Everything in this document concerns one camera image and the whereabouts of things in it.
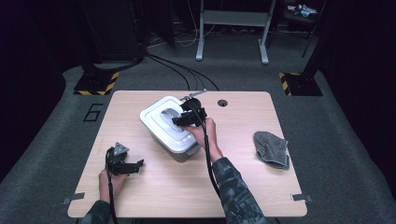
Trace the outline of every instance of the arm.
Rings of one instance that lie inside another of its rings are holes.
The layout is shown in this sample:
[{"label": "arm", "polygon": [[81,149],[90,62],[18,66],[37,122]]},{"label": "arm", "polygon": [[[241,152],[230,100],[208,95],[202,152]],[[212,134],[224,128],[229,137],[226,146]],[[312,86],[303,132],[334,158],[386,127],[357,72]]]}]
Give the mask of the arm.
[{"label": "arm", "polygon": [[[119,194],[127,175],[111,176],[114,198]],[[82,224],[107,224],[111,217],[110,195],[108,191],[108,177],[106,170],[99,174],[99,200],[95,202],[90,211],[81,220]]]},{"label": "arm", "polygon": [[[227,223],[267,223],[241,174],[227,158],[223,157],[218,146],[215,121],[206,119],[205,125],[210,160],[213,163],[213,173],[219,186],[221,204]],[[184,128],[194,135],[200,146],[205,147],[202,127]]]}]

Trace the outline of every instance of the camouflage sleeve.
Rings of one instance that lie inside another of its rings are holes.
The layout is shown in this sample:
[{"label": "camouflage sleeve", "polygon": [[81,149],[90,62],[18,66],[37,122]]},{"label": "camouflage sleeve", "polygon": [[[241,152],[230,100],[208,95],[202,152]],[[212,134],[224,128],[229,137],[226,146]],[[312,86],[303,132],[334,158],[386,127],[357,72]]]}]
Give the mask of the camouflage sleeve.
[{"label": "camouflage sleeve", "polygon": [[81,224],[107,224],[111,217],[110,204],[98,200],[81,220]]},{"label": "camouflage sleeve", "polygon": [[268,223],[241,174],[227,158],[213,163],[227,223]]}]

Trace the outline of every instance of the table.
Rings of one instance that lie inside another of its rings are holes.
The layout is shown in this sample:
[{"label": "table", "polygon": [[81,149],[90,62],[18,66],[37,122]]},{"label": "table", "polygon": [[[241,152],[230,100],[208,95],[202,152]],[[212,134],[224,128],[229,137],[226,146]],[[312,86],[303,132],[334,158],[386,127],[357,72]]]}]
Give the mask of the table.
[{"label": "table", "polygon": [[204,0],[201,0],[200,23],[199,23],[199,42],[195,59],[201,61],[204,57],[204,24],[221,24],[221,25],[244,25],[244,26],[264,26],[262,39],[259,39],[260,54],[262,63],[269,63],[267,50],[265,48],[265,39],[268,36],[268,30],[273,17],[276,0],[271,1],[268,12],[243,12],[243,11],[220,11],[205,10]]},{"label": "table", "polygon": [[[224,217],[219,198],[206,170],[200,149],[185,162],[175,161],[140,121],[142,110],[164,96],[181,98],[188,91],[116,91],[99,129],[76,193],[84,199],[70,203],[70,217],[84,217],[99,199],[98,174],[105,167],[106,151],[120,142],[129,149],[126,162],[145,160],[115,200],[118,217]],[[218,142],[239,170],[267,217],[302,217],[304,201],[292,162],[287,171],[262,163],[256,156],[253,134],[267,131],[284,137],[272,99],[267,92],[208,91],[196,96],[207,115],[217,123]],[[226,100],[219,106],[218,100]]]}]

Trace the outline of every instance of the person's left hand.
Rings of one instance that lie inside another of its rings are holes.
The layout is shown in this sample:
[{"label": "person's left hand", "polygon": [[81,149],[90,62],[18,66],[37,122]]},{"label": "person's left hand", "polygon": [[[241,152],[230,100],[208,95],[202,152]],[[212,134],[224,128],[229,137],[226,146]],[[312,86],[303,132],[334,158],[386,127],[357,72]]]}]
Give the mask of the person's left hand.
[{"label": "person's left hand", "polygon": [[[123,182],[128,175],[112,175],[111,183],[113,184],[113,195],[117,197],[120,190],[122,189]],[[106,169],[99,174],[99,194],[100,200],[110,203],[110,195],[108,192],[108,177]]]}]

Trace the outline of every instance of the hazard striped base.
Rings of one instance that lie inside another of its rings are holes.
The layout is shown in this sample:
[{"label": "hazard striped base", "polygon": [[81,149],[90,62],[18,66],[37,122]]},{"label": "hazard striped base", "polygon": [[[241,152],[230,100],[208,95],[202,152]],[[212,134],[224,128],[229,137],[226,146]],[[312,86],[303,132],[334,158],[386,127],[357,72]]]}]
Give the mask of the hazard striped base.
[{"label": "hazard striped base", "polygon": [[116,74],[108,74],[106,77],[102,77],[100,79],[100,83],[96,86],[93,86],[91,83],[84,84],[83,78],[80,80],[82,83],[78,83],[75,87],[74,94],[75,95],[109,95],[111,90],[114,88],[116,84],[117,77],[119,77],[120,73]]},{"label": "hazard striped base", "polygon": [[293,96],[322,96],[317,82],[313,78],[302,77],[299,73],[279,73],[283,91]]}]

